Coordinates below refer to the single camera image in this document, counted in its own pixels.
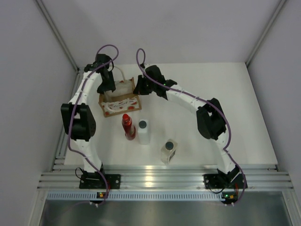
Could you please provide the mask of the burlap watermelon canvas bag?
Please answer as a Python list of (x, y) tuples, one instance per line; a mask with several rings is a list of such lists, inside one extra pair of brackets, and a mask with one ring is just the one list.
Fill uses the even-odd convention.
[(137, 94), (134, 94), (135, 81), (126, 79), (121, 68), (115, 66), (121, 75), (122, 80), (115, 81), (115, 91), (112, 92), (112, 98), (107, 99), (104, 94), (99, 95), (99, 106), (103, 111), (104, 117), (115, 116), (118, 114), (139, 111), (142, 109), (141, 101)]

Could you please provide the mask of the white bottle grey cap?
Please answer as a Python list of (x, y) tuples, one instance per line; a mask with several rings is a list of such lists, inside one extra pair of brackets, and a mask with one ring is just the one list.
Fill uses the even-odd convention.
[(139, 120), (137, 135), (141, 145), (148, 145), (150, 142), (150, 128), (147, 120)]

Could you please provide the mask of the red liquid bottle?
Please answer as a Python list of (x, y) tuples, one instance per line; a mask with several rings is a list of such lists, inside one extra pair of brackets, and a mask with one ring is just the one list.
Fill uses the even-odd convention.
[(125, 136), (128, 140), (133, 140), (136, 135), (136, 129), (132, 122), (132, 118), (128, 114), (122, 116), (122, 126), (125, 132)]

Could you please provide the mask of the clear square bottle black label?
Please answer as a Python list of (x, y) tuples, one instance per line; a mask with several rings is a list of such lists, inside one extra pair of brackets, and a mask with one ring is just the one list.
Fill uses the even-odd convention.
[(174, 157), (177, 149), (177, 143), (169, 139), (161, 148), (161, 161), (164, 164), (169, 164), (172, 158)]

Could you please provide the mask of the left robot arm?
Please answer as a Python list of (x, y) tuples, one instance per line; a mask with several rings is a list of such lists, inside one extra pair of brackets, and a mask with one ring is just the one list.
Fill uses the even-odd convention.
[(61, 105), (63, 126), (68, 136), (67, 146), (71, 152), (79, 154), (84, 162), (79, 184), (81, 189), (109, 190), (103, 163), (92, 144), (92, 137), (96, 133), (96, 120), (91, 106), (93, 94), (115, 91), (113, 67), (110, 56), (97, 54), (95, 61), (84, 68), (85, 75), (73, 98), (69, 103)]

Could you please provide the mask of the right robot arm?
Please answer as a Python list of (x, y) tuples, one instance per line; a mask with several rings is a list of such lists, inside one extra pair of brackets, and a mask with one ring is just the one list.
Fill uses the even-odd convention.
[(144, 64), (140, 64), (138, 67), (142, 74), (138, 77), (134, 93), (148, 95), (155, 92), (157, 96), (186, 108), (196, 116), (197, 128), (201, 136), (216, 144), (217, 174), (205, 176), (206, 187), (208, 189), (235, 188), (236, 179), (242, 175), (227, 149), (230, 145), (231, 132), (220, 102), (216, 98), (203, 100), (190, 94), (174, 80), (165, 79), (156, 65), (145, 67)]

